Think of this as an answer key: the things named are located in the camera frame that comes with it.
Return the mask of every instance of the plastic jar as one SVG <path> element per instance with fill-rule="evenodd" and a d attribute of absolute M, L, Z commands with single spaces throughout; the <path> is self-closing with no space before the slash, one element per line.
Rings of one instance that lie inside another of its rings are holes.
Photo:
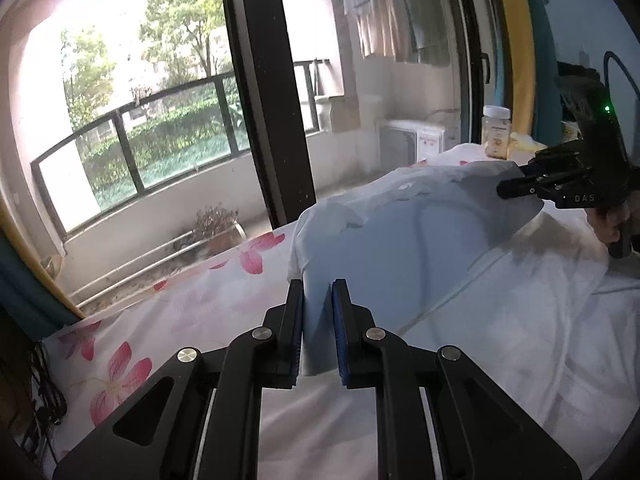
<path fill-rule="evenodd" d="M 482 109 L 482 144 L 487 156 L 507 158 L 511 135 L 511 110 L 487 105 Z"/>

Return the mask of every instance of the black door frame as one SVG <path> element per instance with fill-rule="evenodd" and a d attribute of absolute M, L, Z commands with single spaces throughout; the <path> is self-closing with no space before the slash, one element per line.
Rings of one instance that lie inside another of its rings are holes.
<path fill-rule="evenodd" d="M 246 129 L 271 225 L 316 203 L 282 0 L 223 0 Z"/>
<path fill-rule="evenodd" d="M 458 66 L 460 68 L 460 94 L 468 95 L 468 109 L 464 106 L 460 113 L 461 141 L 480 144 L 482 126 L 482 106 L 484 105 L 484 83 L 482 77 L 482 46 L 480 29 L 473 0 L 457 0 L 460 7 L 451 6 Z"/>

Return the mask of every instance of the glass sliding door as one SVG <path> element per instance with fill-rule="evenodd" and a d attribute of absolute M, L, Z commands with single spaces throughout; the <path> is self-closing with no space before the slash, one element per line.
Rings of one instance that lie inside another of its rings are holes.
<path fill-rule="evenodd" d="M 282 1 L 319 196 L 476 140 L 474 0 Z"/>

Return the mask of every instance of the metal screw cap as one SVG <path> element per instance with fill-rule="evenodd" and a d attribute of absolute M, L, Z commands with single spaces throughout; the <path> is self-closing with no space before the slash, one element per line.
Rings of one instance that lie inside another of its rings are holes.
<path fill-rule="evenodd" d="M 178 361 L 183 363 L 190 363 L 198 356 L 198 351 L 195 348 L 183 348 L 178 352 Z"/>
<path fill-rule="evenodd" d="M 442 349 L 442 357 L 444 357 L 447 361 L 457 361 L 460 359 L 462 353 L 460 352 L 460 348 L 457 346 L 445 346 Z"/>
<path fill-rule="evenodd" d="M 369 328 L 369 330 L 367 330 L 364 335 L 367 336 L 368 339 L 371 339 L 373 341 L 380 341 L 381 339 L 385 338 L 386 332 L 381 328 L 375 326 L 373 328 Z"/>
<path fill-rule="evenodd" d="M 259 326 L 258 328 L 254 329 L 253 332 L 251 332 L 251 336 L 258 341 L 268 339 L 272 334 L 273 332 L 271 331 L 271 328 L 267 328 L 265 326 Z"/>

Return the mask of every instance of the tree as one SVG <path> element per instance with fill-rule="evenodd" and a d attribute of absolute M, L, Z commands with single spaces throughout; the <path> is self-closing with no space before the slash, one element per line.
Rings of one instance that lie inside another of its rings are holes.
<path fill-rule="evenodd" d="M 86 27 L 72 34 L 63 30 L 62 80 L 66 107 L 74 131 L 93 121 L 97 109 L 109 103 L 113 93 L 112 72 L 102 34 Z"/>
<path fill-rule="evenodd" d="M 212 32 L 225 25 L 222 0 L 146 0 L 145 18 L 140 25 L 140 40 L 148 45 L 143 58 L 165 63 L 167 86 L 191 80 L 197 66 L 207 77 L 218 73 L 222 57 L 214 56 Z"/>

